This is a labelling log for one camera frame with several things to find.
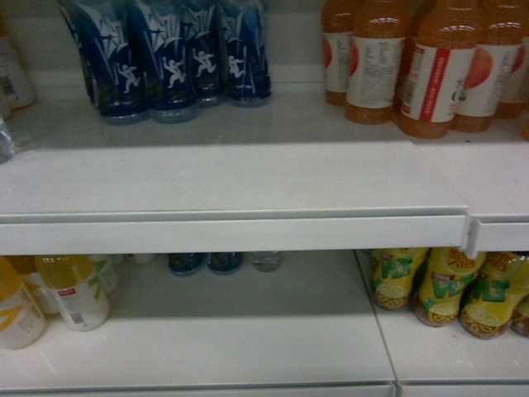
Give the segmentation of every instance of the blue bottle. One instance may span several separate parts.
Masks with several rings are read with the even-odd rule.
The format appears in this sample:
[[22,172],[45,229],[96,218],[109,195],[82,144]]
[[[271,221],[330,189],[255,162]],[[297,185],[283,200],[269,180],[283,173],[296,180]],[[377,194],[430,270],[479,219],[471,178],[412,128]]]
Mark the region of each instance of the blue bottle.
[[265,50],[266,10],[261,0],[220,0],[228,98],[258,107],[271,95]]
[[216,0],[185,0],[183,24],[189,73],[200,106],[217,106],[224,99],[224,82]]
[[108,124],[147,118],[143,72],[129,43],[126,10],[116,0],[64,0],[83,56],[97,84],[98,110]]
[[188,71],[183,0],[129,0],[131,23],[145,65],[150,115],[157,122],[186,122],[198,115]]

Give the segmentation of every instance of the white label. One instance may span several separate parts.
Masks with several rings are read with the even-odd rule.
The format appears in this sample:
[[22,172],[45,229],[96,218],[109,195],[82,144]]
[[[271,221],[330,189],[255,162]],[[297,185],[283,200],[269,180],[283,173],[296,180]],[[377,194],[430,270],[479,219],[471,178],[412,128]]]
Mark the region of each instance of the white label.
[[353,38],[347,102],[360,108],[387,108],[393,104],[404,37]]
[[323,33],[325,89],[346,93],[349,84],[350,49],[353,32]]
[[474,52],[417,45],[402,113],[422,122],[452,120]]
[[59,312],[57,302],[51,291],[46,287],[39,272],[22,275],[22,279],[45,314],[51,315]]
[[44,314],[23,283],[0,303],[0,348],[20,349],[35,341],[44,326]]
[[529,37],[524,37],[522,40],[522,48],[518,52],[514,64],[512,65],[512,72],[507,81],[507,85],[503,90],[502,96],[499,99],[501,103],[523,103],[525,97],[523,95],[522,84],[529,72]]
[[95,271],[84,281],[67,288],[53,290],[60,314],[75,331],[89,331],[107,318],[110,307]]
[[519,50],[520,45],[478,45],[457,114],[494,115]]

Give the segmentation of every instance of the orange juice bottle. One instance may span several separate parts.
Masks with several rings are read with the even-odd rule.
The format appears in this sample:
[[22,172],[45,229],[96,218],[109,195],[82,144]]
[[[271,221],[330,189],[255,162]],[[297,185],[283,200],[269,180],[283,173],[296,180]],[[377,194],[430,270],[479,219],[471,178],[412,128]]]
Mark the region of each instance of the orange juice bottle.
[[360,0],[327,0],[322,9],[325,100],[344,106],[349,83],[353,26]]
[[529,2],[523,1],[520,9],[522,18],[522,48],[512,66],[511,76],[503,90],[496,108],[496,118],[517,118],[522,114],[523,103],[527,99],[525,93],[529,87]]
[[461,132],[490,127],[522,47],[522,0],[484,0],[479,14],[483,31],[452,122]]
[[404,0],[365,0],[355,18],[346,117],[380,124],[393,114],[393,95],[409,28]]
[[415,45],[417,43],[417,34],[419,32],[419,25],[422,20],[427,17],[433,7],[436,5],[435,0],[425,0],[419,11],[415,13],[407,30],[406,40],[404,41],[403,58],[398,70],[397,87],[395,87],[395,98],[393,99],[393,109],[400,112],[400,107],[403,104],[404,91],[406,89],[407,76],[412,68],[413,52],[415,52]]
[[420,138],[450,130],[479,39],[478,0],[437,0],[419,26],[398,126]]

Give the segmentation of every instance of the red stripe on label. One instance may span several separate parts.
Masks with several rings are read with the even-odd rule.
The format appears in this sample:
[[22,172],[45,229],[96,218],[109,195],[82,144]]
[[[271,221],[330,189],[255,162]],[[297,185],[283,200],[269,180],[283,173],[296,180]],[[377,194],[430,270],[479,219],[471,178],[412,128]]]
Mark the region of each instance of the red stripe on label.
[[426,95],[422,103],[421,114],[419,115],[419,120],[422,122],[430,122],[433,117],[449,58],[450,49],[440,48],[437,50],[436,58],[431,68],[430,81],[428,81]]

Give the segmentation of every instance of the beverage bottle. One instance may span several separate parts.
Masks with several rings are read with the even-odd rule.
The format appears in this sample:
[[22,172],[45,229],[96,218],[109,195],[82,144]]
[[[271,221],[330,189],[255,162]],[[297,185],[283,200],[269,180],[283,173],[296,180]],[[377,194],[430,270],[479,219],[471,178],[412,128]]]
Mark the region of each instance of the beverage bottle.
[[393,99],[393,109],[400,112],[403,105],[404,91],[406,89],[407,76],[412,68],[413,53],[417,43],[419,26],[436,5],[435,0],[425,0],[421,8],[415,13],[407,30],[406,40],[404,41],[403,58],[400,63],[397,76],[397,86],[395,87],[395,98]]
[[360,0],[327,0],[322,8],[322,44],[325,100],[346,104],[355,16]]
[[474,260],[457,248],[432,248],[427,271],[413,299],[417,318],[431,327],[443,327],[457,318],[461,295],[476,278],[485,261],[480,252]]
[[404,0],[365,0],[356,13],[346,117],[388,122],[409,15]]
[[478,0],[437,0],[419,26],[398,119],[404,133],[440,138],[450,124],[479,38]]
[[490,252],[464,299],[461,325],[479,339],[498,337],[528,294],[529,252]]
[[428,248],[380,250],[373,274],[374,302],[379,307],[396,310],[410,301],[413,277],[427,253]]
[[110,306],[88,256],[37,256],[36,268],[69,328],[89,331],[105,321]]
[[27,346],[42,334],[44,326],[44,314],[22,277],[0,256],[0,348]]
[[1,15],[0,85],[12,109],[25,108],[35,102],[35,92],[21,67],[17,51],[12,47],[9,31]]
[[34,256],[9,256],[7,258],[13,269],[22,277],[26,287],[33,294],[44,314],[57,314],[59,308],[53,294],[44,283],[35,266]]
[[522,0],[484,0],[479,39],[452,129],[486,131],[522,47]]

